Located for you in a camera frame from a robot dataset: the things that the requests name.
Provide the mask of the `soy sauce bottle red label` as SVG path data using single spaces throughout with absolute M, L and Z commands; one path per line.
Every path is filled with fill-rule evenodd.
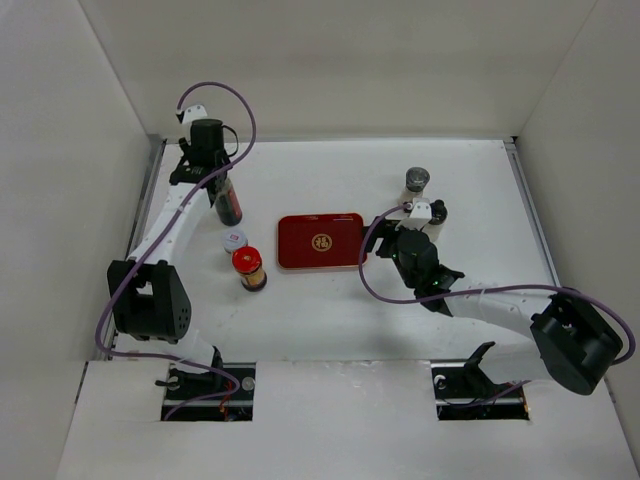
M 230 178 L 225 180 L 223 187 L 217 194 L 214 207 L 224 225 L 235 226 L 242 221 L 243 212 Z

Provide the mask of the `red lid sauce jar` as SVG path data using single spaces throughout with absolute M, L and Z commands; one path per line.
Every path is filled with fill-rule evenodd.
M 231 257 L 232 266 L 240 276 L 241 285 L 250 292 L 262 290 L 267 283 L 267 275 L 259 251 L 251 246 L 236 250 Z

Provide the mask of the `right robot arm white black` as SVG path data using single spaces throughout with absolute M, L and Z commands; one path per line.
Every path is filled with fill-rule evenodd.
M 364 228 L 361 253 L 391 260 L 413 301 L 432 313 L 494 325 L 522 337 L 523 349 L 482 344 L 464 370 L 473 394 L 489 394 L 512 380 L 552 379 L 583 396 L 613 366 L 623 342 L 585 295 L 550 285 L 492 287 L 441 264 L 428 235 L 397 221 Z

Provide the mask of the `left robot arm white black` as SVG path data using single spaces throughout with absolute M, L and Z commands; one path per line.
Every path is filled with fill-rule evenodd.
M 206 399 L 221 393 L 225 376 L 215 367 L 217 349 L 191 327 L 192 305 L 176 263 L 224 187 L 226 175 L 216 171 L 230 164 L 225 128 L 218 119 L 191 123 L 190 138 L 179 142 L 182 157 L 155 223 L 126 260 L 107 270 L 116 331 L 136 342 L 119 356 L 179 362 L 193 370 L 190 386 Z

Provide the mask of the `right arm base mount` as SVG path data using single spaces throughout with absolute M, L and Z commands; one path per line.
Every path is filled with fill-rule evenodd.
M 440 421 L 529 420 L 524 381 L 496 384 L 481 369 L 494 342 L 481 344 L 466 359 L 430 364 Z

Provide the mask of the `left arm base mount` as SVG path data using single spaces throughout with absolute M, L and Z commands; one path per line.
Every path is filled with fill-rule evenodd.
M 255 363 L 225 363 L 221 368 L 239 382 L 212 372 L 188 372 L 171 366 L 165 380 L 160 420 L 170 422 L 248 422 L 253 419 Z

